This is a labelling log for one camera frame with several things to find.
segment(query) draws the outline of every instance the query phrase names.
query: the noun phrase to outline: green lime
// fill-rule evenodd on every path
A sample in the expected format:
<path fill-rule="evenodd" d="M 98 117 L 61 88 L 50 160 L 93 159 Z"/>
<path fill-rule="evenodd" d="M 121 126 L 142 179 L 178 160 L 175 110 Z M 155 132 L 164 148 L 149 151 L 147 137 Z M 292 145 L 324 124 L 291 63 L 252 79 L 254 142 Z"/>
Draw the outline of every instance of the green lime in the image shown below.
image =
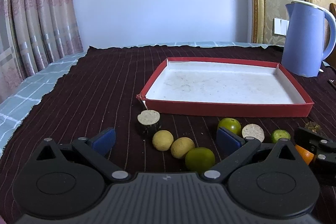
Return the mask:
<path fill-rule="evenodd" d="M 196 147 L 190 150 L 185 156 L 185 166 L 189 171 L 201 174 L 215 164 L 215 155 L 205 147 Z"/>
<path fill-rule="evenodd" d="M 273 131 L 271 134 L 271 142 L 276 143 L 280 138 L 286 138 L 286 139 L 291 139 L 291 135 L 286 131 L 282 129 L 277 129 Z"/>
<path fill-rule="evenodd" d="M 240 122 L 233 118 L 224 118 L 219 121 L 217 130 L 220 127 L 224 127 L 231 131 L 232 133 L 241 136 L 242 135 L 242 127 L 240 125 Z"/>

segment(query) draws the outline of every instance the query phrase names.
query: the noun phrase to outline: blue gripper pad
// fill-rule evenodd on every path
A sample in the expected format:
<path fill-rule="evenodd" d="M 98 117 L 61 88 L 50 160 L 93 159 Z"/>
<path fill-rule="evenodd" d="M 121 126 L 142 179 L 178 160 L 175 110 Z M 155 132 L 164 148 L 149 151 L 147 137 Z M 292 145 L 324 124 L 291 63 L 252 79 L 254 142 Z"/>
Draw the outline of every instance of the blue gripper pad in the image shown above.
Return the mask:
<path fill-rule="evenodd" d="M 105 156 L 116 143 L 114 128 L 107 128 L 88 140 L 87 144 L 100 155 Z"/>
<path fill-rule="evenodd" d="M 217 130 L 216 142 L 226 156 L 231 155 L 245 144 L 245 140 L 226 128 Z"/>

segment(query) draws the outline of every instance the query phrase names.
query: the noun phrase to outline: kettle handle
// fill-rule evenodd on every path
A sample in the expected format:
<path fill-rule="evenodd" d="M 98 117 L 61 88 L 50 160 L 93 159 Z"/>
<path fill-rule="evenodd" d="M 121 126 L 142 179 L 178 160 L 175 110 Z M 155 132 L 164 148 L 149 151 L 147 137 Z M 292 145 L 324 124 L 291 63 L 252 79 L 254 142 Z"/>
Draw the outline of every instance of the kettle handle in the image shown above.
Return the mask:
<path fill-rule="evenodd" d="M 330 26 L 330 39 L 328 46 L 322 54 L 322 60 L 325 60 L 333 51 L 336 44 L 336 20 L 333 14 L 331 14 L 327 9 L 323 9 L 324 17 L 328 21 Z"/>

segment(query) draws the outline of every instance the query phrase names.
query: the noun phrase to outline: blue kettle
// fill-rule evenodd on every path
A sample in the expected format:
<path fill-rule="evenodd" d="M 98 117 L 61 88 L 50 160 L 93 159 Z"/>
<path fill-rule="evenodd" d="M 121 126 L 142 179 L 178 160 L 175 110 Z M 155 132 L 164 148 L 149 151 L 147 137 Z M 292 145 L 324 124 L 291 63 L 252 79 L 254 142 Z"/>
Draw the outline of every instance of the blue kettle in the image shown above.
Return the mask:
<path fill-rule="evenodd" d="M 331 54 L 336 43 L 336 21 L 327 9 L 305 1 L 286 4 L 289 26 L 281 64 L 304 77 L 317 76 L 322 60 Z M 330 26 L 330 40 L 324 49 L 324 19 Z"/>

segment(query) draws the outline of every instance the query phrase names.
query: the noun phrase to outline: triangular hole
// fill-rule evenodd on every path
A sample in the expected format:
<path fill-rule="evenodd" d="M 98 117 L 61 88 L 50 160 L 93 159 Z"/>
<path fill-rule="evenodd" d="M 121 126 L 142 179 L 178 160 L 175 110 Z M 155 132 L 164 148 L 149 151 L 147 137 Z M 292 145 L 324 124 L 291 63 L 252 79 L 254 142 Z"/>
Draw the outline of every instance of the triangular hole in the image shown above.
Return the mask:
<path fill-rule="evenodd" d="M 279 159 L 286 159 L 286 160 L 295 160 L 292 152 L 289 150 L 288 146 L 284 146 L 279 154 Z"/>
<path fill-rule="evenodd" d="M 49 145 L 45 146 L 39 156 L 37 157 L 37 160 L 49 160 L 56 158 L 53 150 Z"/>

